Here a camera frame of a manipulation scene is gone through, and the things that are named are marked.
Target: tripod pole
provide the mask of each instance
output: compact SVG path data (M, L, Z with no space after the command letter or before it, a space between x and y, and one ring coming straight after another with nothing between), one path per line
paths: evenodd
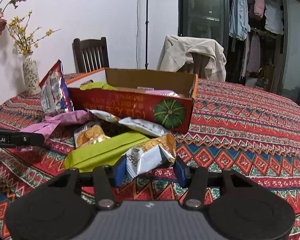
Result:
M148 69L148 4L149 0L146 1L146 69Z

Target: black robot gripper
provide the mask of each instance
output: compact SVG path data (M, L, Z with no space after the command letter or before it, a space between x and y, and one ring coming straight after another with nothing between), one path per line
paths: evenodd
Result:
M122 201L112 187L125 177L126 158L114 165L79 173L69 169L10 204L5 223L13 240L279 240L288 239L295 221L282 198L242 174L189 167L180 157L173 170L188 187L183 205L177 200ZM94 187L95 204L81 196ZM205 205L207 187L220 197Z

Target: table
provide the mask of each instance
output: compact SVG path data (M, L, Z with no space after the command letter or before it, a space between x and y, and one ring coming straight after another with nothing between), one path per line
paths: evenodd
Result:
M77 74L66 75L66 79ZM0 127L20 130L44 117L39 96L24 93L0 106ZM64 158L74 149L74 127L58 127L44 148L20 153L0 148L0 237L11 239L3 222L16 198L65 170ZM209 171L232 169L284 198L297 216L290 239L300 239L300 107L289 99L242 85L199 79L190 130L174 134L177 153L188 164ZM186 189L172 169L158 169L113 189L116 200L183 201ZM205 203L219 197L209 188ZM93 203L93 189L82 198Z

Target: red tablecloth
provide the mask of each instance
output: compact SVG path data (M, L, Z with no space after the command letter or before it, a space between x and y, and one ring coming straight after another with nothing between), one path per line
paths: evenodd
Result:
M38 95L20 94L0 106L2 128L20 130L43 117ZM10 239L3 222L9 204L64 171L64 158L74 148L74 128L58 127L45 148L33 152L0 148L2 238ZM177 153L186 163L197 163L209 171L231 167L288 201L296 212L290 239L300 239L299 106L260 90L200 79L190 130L175 137ZM147 177L125 181L113 192L118 201L183 201L186 195L186 189L176 183L172 169L155 170ZM218 188L209 188L206 203L218 197ZM84 188L82 198L93 202L91 188Z

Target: floral vase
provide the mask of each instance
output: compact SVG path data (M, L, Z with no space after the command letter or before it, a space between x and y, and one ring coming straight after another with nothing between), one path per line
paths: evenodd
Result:
M22 70L28 95L33 96L39 94L41 92L39 87L39 75L37 63L32 58L32 52L25 55Z

